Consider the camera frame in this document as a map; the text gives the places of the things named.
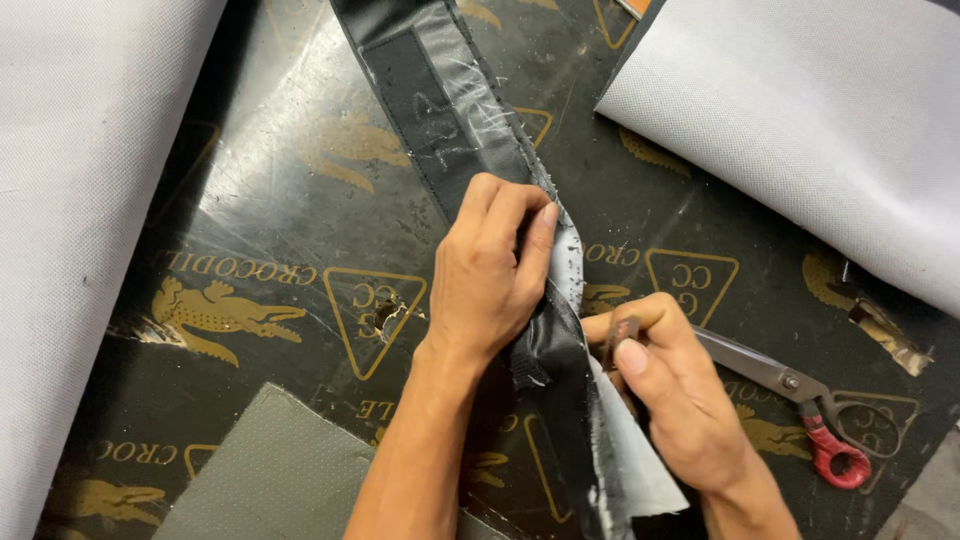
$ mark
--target white textured material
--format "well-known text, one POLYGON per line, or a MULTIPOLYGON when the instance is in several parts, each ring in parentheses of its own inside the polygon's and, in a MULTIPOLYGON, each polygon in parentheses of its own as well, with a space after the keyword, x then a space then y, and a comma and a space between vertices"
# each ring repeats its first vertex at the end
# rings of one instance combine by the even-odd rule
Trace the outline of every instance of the white textured material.
MULTIPOLYGON (((597 382, 600 406, 606 415, 605 426, 616 456, 619 481, 625 487, 623 497, 626 501, 618 503, 631 516, 656 516, 689 508, 690 503, 603 372, 600 362, 593 356, 589 362, 590 372, 597 382)), ((603 474, 600 470, 596 472, 598 476, 603 474)))
POLYGON ((3 2, 0 539, 33 536, 225 3, 3 2))
POLYGON ((960 316, 960 15, 667 0, 597 110, 960 316))

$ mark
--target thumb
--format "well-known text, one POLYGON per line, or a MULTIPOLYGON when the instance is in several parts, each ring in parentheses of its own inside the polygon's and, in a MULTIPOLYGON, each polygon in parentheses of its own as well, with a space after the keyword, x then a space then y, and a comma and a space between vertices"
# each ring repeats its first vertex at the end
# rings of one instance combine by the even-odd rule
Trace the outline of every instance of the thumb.
POLYGON ((516 267, 516 284, 520 291, 540 291, 535 294, 537 300, 543 296, 543 282, 550 268, 550 253, 553 251, 553 235, 557 228, 557 203, 540 209, 530 221, 530 227, 523 238, 520 250, 520 262, 516 267))
POLYGON ((697 409, 676 376, 662 360, 651 356, 646 347, 628 337, 616 346, 613 363, 658 424, 680 426, 694 418, 691 415, 695 415, 697 409))

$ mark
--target scissors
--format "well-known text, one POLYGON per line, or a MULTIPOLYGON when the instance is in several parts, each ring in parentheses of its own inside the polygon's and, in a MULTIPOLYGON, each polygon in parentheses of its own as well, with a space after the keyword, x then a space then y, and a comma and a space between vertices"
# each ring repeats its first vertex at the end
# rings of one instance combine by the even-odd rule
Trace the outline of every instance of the scissors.
POLYGON ((842 402, 833 400, 826 385, 803 373, 790 369, 769 356, 762 355, 711 331, 694 327, 700 343, 707 349, 713 361, 727 367, 757 384, 776 392, 800 406, 800 415, 804 420, 806 434, 813 442, 813 464, 824 479, 831 485, 842 489, 854 489, 870 476, 870 458, 892 457, 900 451, 903 432, 887 412, 860 402, 842 402), (846 442, 838 440, 829 431, 817 406, 817 400, 829 423, 846 442), (897 431, 897 446, 892 452, 881 453, 864 446, 860 441, 848 435, 838 416, 841 411, 852 406, 866 407, 879 418, 890 423, 897 431), (846 457, 845 470, 834 473, 830 463, 837 457, 846 457))

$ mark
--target right hand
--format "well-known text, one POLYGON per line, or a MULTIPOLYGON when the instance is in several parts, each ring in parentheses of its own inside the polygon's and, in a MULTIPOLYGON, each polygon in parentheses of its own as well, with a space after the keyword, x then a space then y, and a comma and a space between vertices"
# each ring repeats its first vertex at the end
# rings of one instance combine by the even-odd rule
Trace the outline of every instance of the right hand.
POLYGON ((603 342, 612 323, 627 316, 640 321, 639 341, 622 341, 613 361, 650 410, 650 435, 670 470, 709 495, 726 492, 756 467, 765 469, 673 297, 658 292, 584 319, 588 342, 603 342))

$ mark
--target white fabric roll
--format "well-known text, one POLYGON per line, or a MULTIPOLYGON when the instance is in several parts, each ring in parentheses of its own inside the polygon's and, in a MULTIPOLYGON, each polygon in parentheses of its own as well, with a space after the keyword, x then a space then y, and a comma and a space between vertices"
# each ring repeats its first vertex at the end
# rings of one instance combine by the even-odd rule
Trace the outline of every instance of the white fabric roll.
POLYGON ((960 15, 667 0, 597 111, 960 317, 960 15))
POLYGON ((0 539, 33 536, 225 4, 3 4, 0 539))

